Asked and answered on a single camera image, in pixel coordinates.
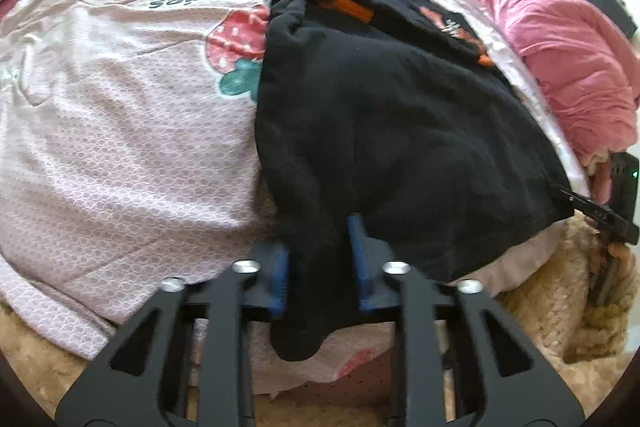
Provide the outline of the right hand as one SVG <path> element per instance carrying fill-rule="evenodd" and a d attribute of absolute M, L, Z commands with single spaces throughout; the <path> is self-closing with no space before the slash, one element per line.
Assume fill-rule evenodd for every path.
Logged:
<path fill-rule="evenodd" d="M 597 153 L 591 158 L 586 167 L 586 173 L 590 179 L 591 198 L 601 204 L 606 204 L 611 196 L 611 168 L 612 161 L 609 153 Z M 608 264 L 606 256 L 617 259 L 620 265 L 617 269 L 616 277 L 623 279 L 628 277 L 634 269 L 634 254 L 624 243 L 607 243 L 603 239 L 598 239 L 599 246 L 595 254 L 590 255 L 589 269 L 592 274 L 599 274 Z"/>

